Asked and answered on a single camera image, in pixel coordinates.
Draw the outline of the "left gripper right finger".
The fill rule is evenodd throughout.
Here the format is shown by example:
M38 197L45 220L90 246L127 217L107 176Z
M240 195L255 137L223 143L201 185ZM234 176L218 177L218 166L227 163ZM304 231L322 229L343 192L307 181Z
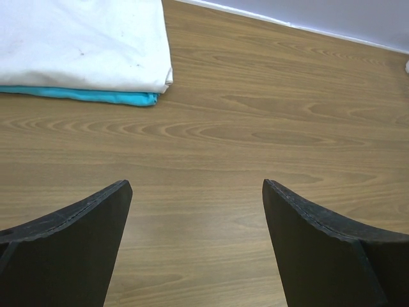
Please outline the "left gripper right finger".
M288 306L407 306L408 236L265 180L265 217Z

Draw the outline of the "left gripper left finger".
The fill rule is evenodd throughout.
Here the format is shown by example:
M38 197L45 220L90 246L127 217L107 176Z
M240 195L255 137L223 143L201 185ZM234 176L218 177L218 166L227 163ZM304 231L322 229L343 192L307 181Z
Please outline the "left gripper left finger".
M120 180L1 230L1 306L103 306L132 194Z

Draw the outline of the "white t shirt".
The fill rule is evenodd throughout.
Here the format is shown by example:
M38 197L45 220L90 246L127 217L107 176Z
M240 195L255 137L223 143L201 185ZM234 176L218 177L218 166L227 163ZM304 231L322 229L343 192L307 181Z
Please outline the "white t shirt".
M1 84L163 93L161 1L2 1Z

